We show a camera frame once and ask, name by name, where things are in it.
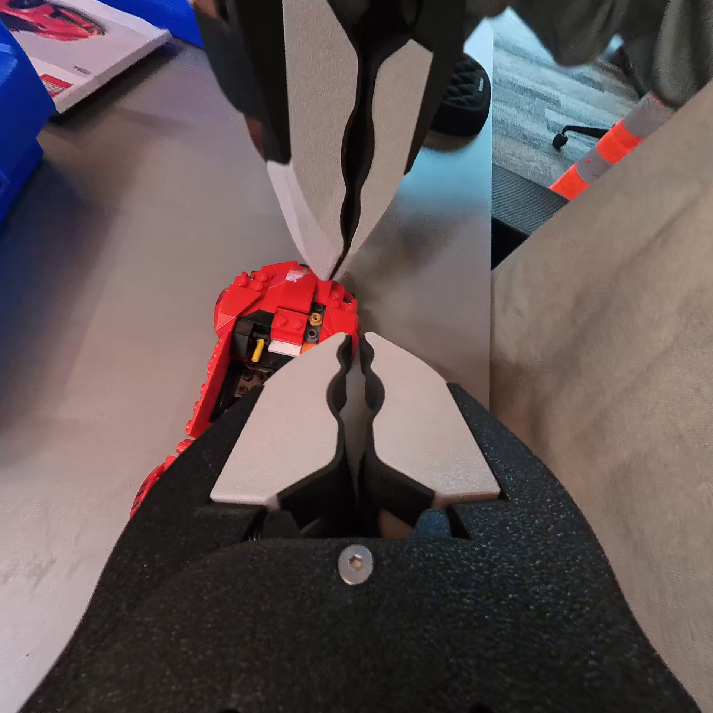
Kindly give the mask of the grey desk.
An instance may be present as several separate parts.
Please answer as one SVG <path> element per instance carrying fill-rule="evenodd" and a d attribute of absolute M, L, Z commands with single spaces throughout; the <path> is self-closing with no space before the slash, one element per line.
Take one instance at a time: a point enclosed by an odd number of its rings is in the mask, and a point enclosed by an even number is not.
<path fill-rule="evenodd" d="M 1 227 L 1 711 L 72 636 L 185 438 L 243 270 L 298 257 L 244 120 L 174 40 L 40 135 Z"/>

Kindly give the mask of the orange grey striped pole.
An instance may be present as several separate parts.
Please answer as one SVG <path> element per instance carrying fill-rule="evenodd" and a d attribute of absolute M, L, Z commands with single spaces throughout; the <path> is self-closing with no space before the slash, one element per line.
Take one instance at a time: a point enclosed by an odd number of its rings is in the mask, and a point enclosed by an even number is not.
<path fill-rule="evenodd" d="M 550 190 L 569 201 L 574 200 L 675 113 L 675 108 L 654 94 L 646 94 L 592 149 L 570 166 Z"/>

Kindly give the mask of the blue plastic bin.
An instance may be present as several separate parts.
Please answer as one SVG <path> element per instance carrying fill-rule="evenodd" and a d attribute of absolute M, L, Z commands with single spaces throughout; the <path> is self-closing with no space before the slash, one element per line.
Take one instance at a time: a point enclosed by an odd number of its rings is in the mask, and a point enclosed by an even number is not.
<path fill-rule="evenodd" d="M 189 1 L 103 1 L 122 12 L 138 16 L 173 37 L 204 49 L 198 24 Z"/>
<path fill-rule="evenodd" d="M 43 155 L 38 136 L 55 105 L 31 61 L 1 25 L 1 220 Z"/>

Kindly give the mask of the white instruction booklet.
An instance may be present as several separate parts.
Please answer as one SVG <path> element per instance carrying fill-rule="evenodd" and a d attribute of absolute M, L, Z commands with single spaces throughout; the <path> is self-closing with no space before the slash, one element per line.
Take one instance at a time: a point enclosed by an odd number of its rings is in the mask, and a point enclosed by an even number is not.
<path fill-rule="evenodd" d="M 65 113 L 172 36 L 99 1 L 2 1 L 1 22 Z"/>

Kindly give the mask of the red toy brick car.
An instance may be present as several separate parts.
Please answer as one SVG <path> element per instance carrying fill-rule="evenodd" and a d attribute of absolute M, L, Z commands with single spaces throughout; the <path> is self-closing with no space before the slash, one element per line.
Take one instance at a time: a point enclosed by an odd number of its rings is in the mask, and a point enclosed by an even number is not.
<path fill-rule="evenodd" d="M 194 440 L 289 361 L 338 333 L 350 335 L 354 357 L 361 335 L 357 311 L 358 301 L 342 284 L 319 279 L 298 261 L 237 275 L 215 304 L 217 343 L 185 427 L 187 438 L 144 480 L 130 517 Z"/>

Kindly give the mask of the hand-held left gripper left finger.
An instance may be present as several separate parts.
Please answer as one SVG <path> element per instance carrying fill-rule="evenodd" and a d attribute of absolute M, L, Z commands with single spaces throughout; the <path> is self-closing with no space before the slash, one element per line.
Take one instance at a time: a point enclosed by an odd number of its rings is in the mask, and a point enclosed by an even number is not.
<path fill-rule="evenodd" d="M 210 498 L 219 504 L 318 508 L 349 489 L 344 424 L 352 337 L 334 334 L 269 378 Z"/>

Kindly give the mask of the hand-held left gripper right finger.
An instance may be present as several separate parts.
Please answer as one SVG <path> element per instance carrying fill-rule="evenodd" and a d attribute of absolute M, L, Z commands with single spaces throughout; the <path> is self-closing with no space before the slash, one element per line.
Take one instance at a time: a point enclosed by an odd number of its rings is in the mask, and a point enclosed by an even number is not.
<path fill-rule="evenodd" d="M 498 498 L 498 485 L 449 385 L 418 357 L 367 332 L 369 409 L 361 490 L 377 510 L 445 510 Z"/>

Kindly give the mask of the black shoe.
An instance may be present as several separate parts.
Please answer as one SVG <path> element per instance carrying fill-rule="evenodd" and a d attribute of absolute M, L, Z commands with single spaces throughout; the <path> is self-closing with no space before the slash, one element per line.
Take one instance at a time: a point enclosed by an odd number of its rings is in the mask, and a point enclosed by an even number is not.
<path fill-rule="evenodd" d="M 431 130 L 456 138 L 476 138 L 491 110 L 490 79 L 476 59 L 463 53 L 453 69 Z"/>

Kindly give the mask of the person's beige pants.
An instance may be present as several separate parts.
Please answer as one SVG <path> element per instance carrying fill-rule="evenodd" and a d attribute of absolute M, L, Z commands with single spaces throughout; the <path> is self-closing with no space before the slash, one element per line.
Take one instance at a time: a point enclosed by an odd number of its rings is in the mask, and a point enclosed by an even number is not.
<path fill-rule="evenodd" d="M 494 271 L 495 417 L 712 711 L 712 85 Z"/>

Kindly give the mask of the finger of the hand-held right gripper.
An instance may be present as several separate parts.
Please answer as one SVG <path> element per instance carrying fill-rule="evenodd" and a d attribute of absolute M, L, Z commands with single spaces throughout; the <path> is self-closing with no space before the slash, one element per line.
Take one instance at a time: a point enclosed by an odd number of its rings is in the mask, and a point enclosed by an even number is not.
<path fill-rule="evenodd" d="M 371 104 L 373 156 L 359 195 L 359 222 L 336 278 L 348 270 L 404 177 L 431 62 L 432 52 L 410 39 L 378 69 Z"/>
<path fill-rule="evenodd" d="M 283 1 L 282 13 L 291 157 L 267 169 L 304 263 L 331 280 L 344 251 L 342 146 L 359 60 L 327 1 Z"/>

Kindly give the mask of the black office chair base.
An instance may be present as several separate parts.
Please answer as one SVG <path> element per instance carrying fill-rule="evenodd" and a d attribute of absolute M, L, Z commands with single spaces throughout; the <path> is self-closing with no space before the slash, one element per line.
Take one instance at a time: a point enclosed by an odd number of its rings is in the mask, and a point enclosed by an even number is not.
<path fill-rule="evenodd" d="M 552 146 L 557 151 L 560 151 L 567 144 L 570 135 L 578 135 L 592 138 L 593 140 L 600 140 L 608 133 L 609 130 L 609 128 L 566 125 L 559 133 L 555 134 Z"/>

